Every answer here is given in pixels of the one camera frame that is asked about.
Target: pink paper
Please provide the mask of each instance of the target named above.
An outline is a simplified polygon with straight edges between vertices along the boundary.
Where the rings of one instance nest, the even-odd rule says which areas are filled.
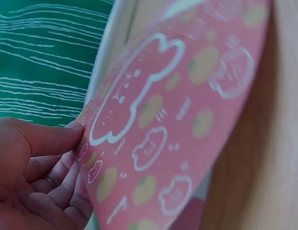
[[[78,118],[102,230],[167,230],[181,213],[246,100],[268,12],[267,0],[212,0],[126,47]]]

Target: green leaf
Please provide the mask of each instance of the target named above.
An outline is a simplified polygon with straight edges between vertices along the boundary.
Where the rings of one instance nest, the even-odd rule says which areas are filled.
[[[144,185],[145,184],[145,181],[146,181],[146,177],[143,177],[143,178],[141,178],[141,180],[140,180],[140,185]]]
[[[190,65],[188,66],[188,70],[189,72],[193,72],[195,70],[195,68],[197,67],[197,62],[195,61],[195,59],[193,59],[190,63]]]
[[[129,225],[129,230],[138,230],[138,224],[137,225]]]
[[[101,185],[105,181],[105,175],[100,176],[99,185]]]
[[[192,123],[192,126],[195,127],[195,126],[197,126],[197,124],[198,124],[198,120],[197,119],[194,119],[194,121]]]
[[[146,103],[142,107],[142,111],[145,112],[149,108],[149,103]]]

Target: orange fruit illustration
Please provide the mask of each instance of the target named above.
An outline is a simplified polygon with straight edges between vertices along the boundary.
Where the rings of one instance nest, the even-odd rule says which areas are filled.
[[[141,219],[137,224],[130,225],[129,230],[160,230],[156,224],[149,219]]]
[[[218,36],[217,31],[214,29],[211,29],[205,33],[205,40],[208,43],[213,43],[216,40],[217,36]]]
[[[219,63],[219,51],[215,46],[208,46],[196,55],[190,65],[190,80],[195,85],[202,84],[211,76]]]
[[[133,192],[132,200],[135,206],[146,204],[154,195],[156,190],[156,179],[148,175],[141,179]]]
[[[254,3],[244,12],[242,22],[248,28],[256,28],[263,25],[267,18],[267,7],[262,3]]]
[[[189,23],[194,18],[196,12],[196,8],[191,8],[190,10],[187,10],[183,13],[180,21],[182,23]]]
[[[205,137],[212,129],[214,124],[214,114],[211,110],[206,109],[199,112],[192,124],[192,133],[195,138]]]
[[[166,91],[171,91],[175,89],[181,82],[181,75],[178,73],[174,74],[166,84]]]
[[[112,167],[106,169],[105,173],[99,177],[99,185],[96,192],[96,200],[102,202],[107,199],[114,188],[117,180],[117,169]]]
[[[138,120],[138,127],[148,127],[153,122],[162,106],[163,97],[159,94],[153,95],[142,107],[142,113]]]
[[[88,167],[88,168],[91,168],[91,167],[94,165],[95,160],[96,160],[96,152],[93,152],[93,153],[91,154],[90,159],[88,160],[88,162],[87,162],[87,164],[86,164],[87,167]]]

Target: wooden surface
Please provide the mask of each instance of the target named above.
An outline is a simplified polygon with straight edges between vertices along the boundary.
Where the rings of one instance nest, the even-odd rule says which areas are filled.
[[[131,34],[162,0],[142,0]],[[275,0],[250,98],[215,165],[202,230],[298,230],[298,0]]]

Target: cartoon cloud outline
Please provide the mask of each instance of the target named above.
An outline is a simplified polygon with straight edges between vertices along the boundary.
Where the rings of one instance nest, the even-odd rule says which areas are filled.
[[[176,182],[187,182],[188,183],[188,190],[184,196],[184,199],[181,201],[180,205],[177,206],[175,209],[167,210],[166,209],[166,200],[163,198],[165,194],[169,194],[172,189],[174,189]],[[158,200],[161,204],[161,209],[164,215],[172,216],[179,213],[184,207],[185,204],[188,202],[189,197],[192,195],[192,180],[187,175],[176,175],[172,178],[171,184],[167,188],[163,188],[162,191],[158,195]]]
[[[239,57],[246,56],[247,67],[243,73],[243,76],[239,83],[230,90],[223,91],[222,85],[219,84],[218,80],[223,79],[228,70],[228,62],[233,61]],[[254,59],[248,52],[248,50],[244,47],[237,47],[234,50],[231,50],[223,55],[220,59],[221,66],[220,68],[213,74],[213,77],[209,80],[209,84],[211,89],[217,91],[220,96],[225,99],[234,99],[245,92],[249,84],[252,82],[252,77],[254,73]]]
[[[142,167],[139,167],[137,165],[137,160],[138,160],[138,156],[136,154],[137,151],[143,149],[144,146],[146,145],[146,143],[149,142],[151,134],[156,134],[156,133],[159,133],[159,132],[164,132],[164,136],[163,136],[163,139],[162,139],[161,143],[159,144],[159,147],[157,148],[154,156],[148,161],[147,164],[145,164]],[[141,171],[144,171],[147,168],[149,168],[156,161],[157,157],[161,154],[162,150],[164,149],[164,147],[166,145],[166,142],[167,142],[167,129],[164,126],[160,126],[160,127],[157,127],[157,128],[151,128],[149,130],[149,132],[146,134],[146,136],[144,138],[144,141],[141,144],[137,145],[133,149],[133,152],[132,152],[131,156],[134,159],[134,169],[138,172],[141,172]]]
[[[96,175],[94,176],[93,179],[90,180],[90,172],[92,172],[95,168],[95,166],[98,164],[98,163],[101,163],[101,167],[99,168],[99,170],[97,171]],[[103,166],[103,161],[101,160],[97,160],[94,164],[94,166],[89,170],[88,172],[88,184],[91,184],[93,181],[95,181],[95,179],[97,178],[97,176],[100,174],[100,171],[102,169],[102,166]]]
[[[83,145],[83,147],[81,148],[80,152],[78,153],[76,160],[77,160],[77,161],[80,161],[80,160],[83,158],[83,156],[87,153],[87,151],[88,151],[88,144],[85,143],[85,144]]]
[[[147,81],[146,81],[142,91],[140,92],[138,97],[133,101],[133,103],[130,106],[131,116],[130,116],[127,124],[125,125],[125,127],[115,136],[113,135],[112,131],[109,131],[106,135],[100,137],[99,139],[94,139],[93,138],[93,130],[95,128],[96,122],[97,122],[101,112],[103,111],[103,108],[104,108],[110,94],[113,92],[115,86],[117,85],[118,81],[120,80],[122,75],[125,73],[126,69],[133,62],[133,60],[137,57],[137,55],[146,46],[148,46],[150,43],[152,43],[156,39],[160,40],[159,50],[158,50],[160,53],[165,53],[166,51],[168,51],[170,48],[172,48],[174,46],[177,47],[177,52],[174,55],[174,58],[171,60],[171,62],[161,72],[149,75],[149,77],[147,78]],[[140,105],[140,103],[142,102],[142,100],[144,99],[144,97],[146,96],[146,94],[148,93],[148,91],[150,90],[152,84],[155,83],[155,82],[158,82],[158,81],[164,79],[166,76],[168,76],[175,69],[175,67],[181,62],[181,60],[184,56],[184,53],[185,53],[185,43],[183,41],[179,40],[179,39],[173,39],[173,40],[170,40],[168,42],[167,37],[162,33],[157,33],[157,34],[151,36],[150,38],[146,39],[133,52],[133,54],[130,56],[130,58],[127,60],[127,62],[122,67],[122,69],[121,69],[120,73],[118,74],[118,76],[115,78],[112,86],[110,87],[105,99],[103,100],[103,103],[100,107],[100,110],[98,111],[98,113],[95,117],[95,120],[94,120],[94,122],[91,126],[90,133],[89,133],[89,143],[92,146],[97,146],[97,145],[100,145],[101,143],[103,143],[105,141],[108,141],[110,144],[114,144],[114,143],[118,142],[129,131],[132,124],[134,123],[134,120],[135,120],[136,115],[137,115],[137,108]]]

